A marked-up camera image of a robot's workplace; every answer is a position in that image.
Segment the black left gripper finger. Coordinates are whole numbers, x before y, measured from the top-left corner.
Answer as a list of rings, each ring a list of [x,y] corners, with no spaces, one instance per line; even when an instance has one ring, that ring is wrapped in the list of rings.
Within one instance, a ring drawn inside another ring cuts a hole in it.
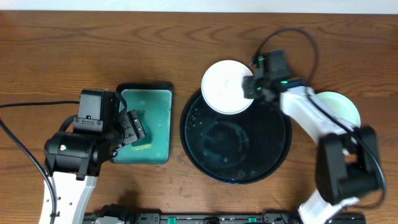
[[[127,102],[126,100],[122,97],[122,95],[118,92],[115,93],[116,98],[119,100],[120,104],[123,106],[122,110],[119,112],[118,116],[122,117],[126,114],[126,109],[127,109]]]
[[[146,132],[135,110],[123,114],[123,144],[128,145],[144,139]]]

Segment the green yellow sponge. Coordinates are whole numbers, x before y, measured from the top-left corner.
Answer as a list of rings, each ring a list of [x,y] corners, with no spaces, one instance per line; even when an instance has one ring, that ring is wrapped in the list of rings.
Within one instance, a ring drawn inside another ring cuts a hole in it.
[[[144,138],[142,138],[136,142],[133,142],[131,144],[131,149],[133,151],[148,149],[148,148],[152,147],[152,145],[153,145],[152,132],[145,124],[143,125],[143,130],[145,131],[146,135]]]

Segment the white plate with green smear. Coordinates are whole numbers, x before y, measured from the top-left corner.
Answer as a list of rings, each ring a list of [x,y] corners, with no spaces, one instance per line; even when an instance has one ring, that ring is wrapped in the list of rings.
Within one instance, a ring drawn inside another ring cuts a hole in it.
[[[243,79],[252,77],[252,71],[235,60],[214,63],[201,81],[201,93],[207,105],[221,114],[238,114],[252,104],[244,97]]]

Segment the pale green plate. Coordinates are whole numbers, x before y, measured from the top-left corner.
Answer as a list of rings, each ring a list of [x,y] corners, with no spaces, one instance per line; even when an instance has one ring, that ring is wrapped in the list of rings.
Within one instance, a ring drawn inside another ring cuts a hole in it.
[[[317,97],[338,116],[360,127],[361,117],[359,111],[349,98],[333,91],[317,93]]]

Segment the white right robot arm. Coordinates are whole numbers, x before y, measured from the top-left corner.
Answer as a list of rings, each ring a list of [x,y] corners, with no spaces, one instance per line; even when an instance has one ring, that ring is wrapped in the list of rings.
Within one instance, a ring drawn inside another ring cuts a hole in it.
[[[379,189],[380,199],[385,199],[386,177],[372,127],[360,128],[338,116],[299,78],[270,81],[245,76],[242,88],[248,99],[278,99],[281,112],[296,121],[318,146],[316,190],[296,212],[276,216],[275,223],[326,223]]]

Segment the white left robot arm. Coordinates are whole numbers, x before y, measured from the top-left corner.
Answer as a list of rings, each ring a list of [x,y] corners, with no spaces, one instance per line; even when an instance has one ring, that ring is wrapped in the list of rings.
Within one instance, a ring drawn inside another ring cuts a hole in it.
[[[83,223],[101,166],[146,132],[118,92],[83,90],[78,114],[67,118],[45,143],[44,169],[50,182],[40,222]]]

